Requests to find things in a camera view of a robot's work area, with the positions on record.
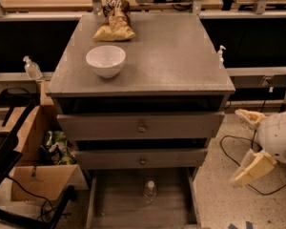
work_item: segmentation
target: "tile floor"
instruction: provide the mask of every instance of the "tile floor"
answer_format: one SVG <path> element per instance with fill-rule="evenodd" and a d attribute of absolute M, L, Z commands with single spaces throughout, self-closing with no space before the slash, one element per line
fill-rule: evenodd
<path fill-rule="evenodd" d="M 219 146 L 225 135 L 252 138 L 253 131 L 243 123 L 233 110 L 227 111 L 223 124 L 209 146 L 209 153 L 199 168 L 194 181 L 196 202 L 201 226 L 212 229 L 283 229 L 286 228 L 286 187 L 269 196 L 262 196 L 251 188 L 234 188 L 229 179 L 236 165 L 230 161 Z M 240 161 L 250 148 L 247 141 L 226 138 L 226 152 Z M 266 177 L 252 184 L 263 193 L 270 193 L 286 183 L 286 164 L 278 164 Z M 66 212 L 71 215 L 61 218 L 57 228 L 85 228 L 88 191 L 77 192 L 78 199 L 70 202 Z M 10 181 L 0 186 L 0 208 L 37 218 L 40 207 L 28 202 L 10 202 Z M 0 229 L 12 228 L 0 223 Z"/>

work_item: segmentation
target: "snack bag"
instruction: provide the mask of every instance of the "snack bag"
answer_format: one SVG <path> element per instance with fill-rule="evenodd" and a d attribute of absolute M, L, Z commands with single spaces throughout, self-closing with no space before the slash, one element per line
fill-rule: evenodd
<path fill-rule="evenodd" d="M 93 37 L 94 41 L 124 41 L 135 37 L 131 27 L 129 0 L 106 0 L 103 7 L 105 23 Z"/>

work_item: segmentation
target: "white pump bottle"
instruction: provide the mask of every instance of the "white pump bottle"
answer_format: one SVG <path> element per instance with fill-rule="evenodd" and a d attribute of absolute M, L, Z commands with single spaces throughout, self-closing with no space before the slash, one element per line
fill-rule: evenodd
<path fill-rule="evenodd" d="M 218 57 L 219 57 L 219 60 L 221 63 L 223 63 L 223 61 L 224 61 L 224 58 L 222 56 L 223 50 L 226 50 L 226 48 L 224 46 L 220 45 L 219 51 L 217 52 L 217 54 L 218 54 Z"/>
<path fill-rule="evenodd" d="M 30 78 L 36 80 L 43 76 L 40 72 L 39 66 L 35 62 L 31 61 L 28 56 L 24 56 L 23 61 L 26 62 L 25 70 Z"/>

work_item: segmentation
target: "white bowl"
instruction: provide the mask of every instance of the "white bowl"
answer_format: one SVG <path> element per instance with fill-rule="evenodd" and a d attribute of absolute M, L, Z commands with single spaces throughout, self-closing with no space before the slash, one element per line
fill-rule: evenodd
<path fill-rule="evenodd" d="M 100 46 L 86 55 L 86 60 L 95 73 L 104 78 L 118 74 L 125 63 L 125 51 L 116 46 Z"/>

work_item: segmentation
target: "open drawer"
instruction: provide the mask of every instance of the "open drawer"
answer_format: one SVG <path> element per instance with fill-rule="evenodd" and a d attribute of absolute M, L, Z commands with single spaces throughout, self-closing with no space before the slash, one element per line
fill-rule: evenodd
<path fill-rule="evenodd" d="M 86 228 L 200 228 L 193 177 L 188 168 L 94 171 Z"/>

